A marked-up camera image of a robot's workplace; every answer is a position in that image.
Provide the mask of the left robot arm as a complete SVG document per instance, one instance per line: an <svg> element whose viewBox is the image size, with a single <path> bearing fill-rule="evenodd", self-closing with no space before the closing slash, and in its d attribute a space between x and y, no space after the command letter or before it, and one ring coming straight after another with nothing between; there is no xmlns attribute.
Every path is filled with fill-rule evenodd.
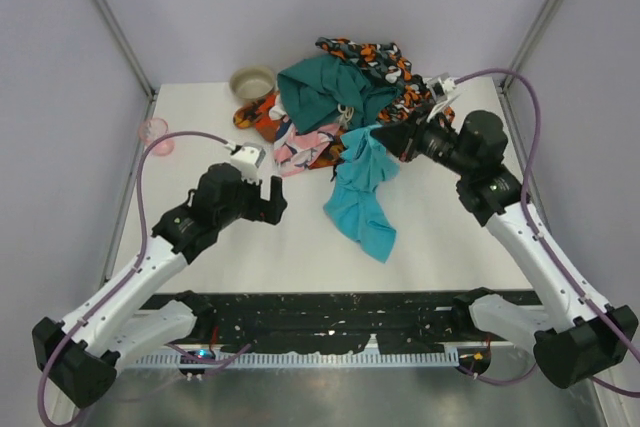
<svg viewBox="0 0 640 427"><path fill-rule="evenodd" d="M214 164L185 202L165 212L136 255L113 279L62 320L42 318L32 329L36 364L45 379L78 408L101 399L124 367L155 348L187 338L207 311L196 294L178 295L158 313L132 316L182 272L231 223L243 219L276 225L287 207L281 177L261 184L230 163Z"/></svg>

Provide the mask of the light blue cloth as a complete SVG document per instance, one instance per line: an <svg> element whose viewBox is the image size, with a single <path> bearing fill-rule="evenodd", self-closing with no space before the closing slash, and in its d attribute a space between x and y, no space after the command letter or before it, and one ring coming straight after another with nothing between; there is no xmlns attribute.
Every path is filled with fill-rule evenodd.
<svg viewBox="0 0 640 427"><path fill-rule="evenodd" d="M341 234L384 263L394 247L396 229L378 202L377 189L397 176L399 166L373 136L378 129L371 125L341 137L345 150L335 168L334 190L324 211Z"/></svg>

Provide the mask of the dark teal cloth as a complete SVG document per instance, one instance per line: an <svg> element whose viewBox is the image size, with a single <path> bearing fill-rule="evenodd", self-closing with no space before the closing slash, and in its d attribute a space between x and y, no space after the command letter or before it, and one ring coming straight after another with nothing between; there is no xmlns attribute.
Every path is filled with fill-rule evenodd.
<svg viewBox="0 0 640 427"><path fill-rule="evenodd" d="M376 122L399 90L370 80L355 65L331 55L302 60L277 74L285 112L302 134L336 123L341 107L351 109L347 128Z"/></svg>

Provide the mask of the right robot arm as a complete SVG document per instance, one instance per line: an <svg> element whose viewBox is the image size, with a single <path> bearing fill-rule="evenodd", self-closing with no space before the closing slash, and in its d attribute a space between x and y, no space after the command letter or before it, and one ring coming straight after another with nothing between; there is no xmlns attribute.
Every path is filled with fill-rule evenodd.
<svg viewBox="0 0 640 427"><path fill-rule="evenodd" d="M528 310L477 288L454 301L453 316L462 329L494 334L527 351L562 389L624 360L637 316L599 294L554 241L504 164L508 137L497 115L473 111L455 130L441 114L429 119L413 113L372 136L401 161L423 155L457 174L461 204L510 254L543 306Z"/></svg>

